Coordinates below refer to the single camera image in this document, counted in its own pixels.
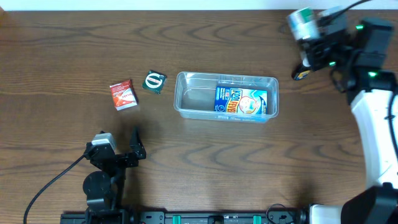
clear plastic container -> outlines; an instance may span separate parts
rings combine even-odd
[[[267,114],[236,114],[214,111],[217,86],[267,90]],[[279,112],[278,80],[272,77],[180,72],[174,108],[183,118],[265,123]]]

wooden table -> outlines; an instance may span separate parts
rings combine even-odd
[[[167,210],[265,210],[342,205],[364,190],[354,117],[328,69],[294,82],[299,48],[291,11],[9,12],[0,28],[0,217],[21,223],[32,197],[81,156],[101,130],[125,151],[134,126],[148,158],[127,174],[124,203]],[[396,11],[349,13],[395,21]],[[397,36],[385,67],[398,71]],[[141,88],[168,76],[161,95]],[[266,124],[183,119],[173,108],[181,71],[279,80],[280,111]],[[139,108],[116,111],[109,85],[131,78]],[[31,223],[83,211],[86,160],[49,187]]]

dark green packet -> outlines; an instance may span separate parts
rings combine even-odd
[[[142,84],[142,87],[146,90],[150,90],[155,92],[156,94],[160,94],[160,91],[163,89],[164,83],[166,82],[166,76],[149,70],[147,77]]]

blue box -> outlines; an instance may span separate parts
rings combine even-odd
[[[218,86],[214,111],[267,114],[267,91]]]

red packet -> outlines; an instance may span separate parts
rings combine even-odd
[[[114,107],[122,110],[132,106],[137,106],[136,96],[132,91],[131,80],[124,81],[115,85],[111,85]]]

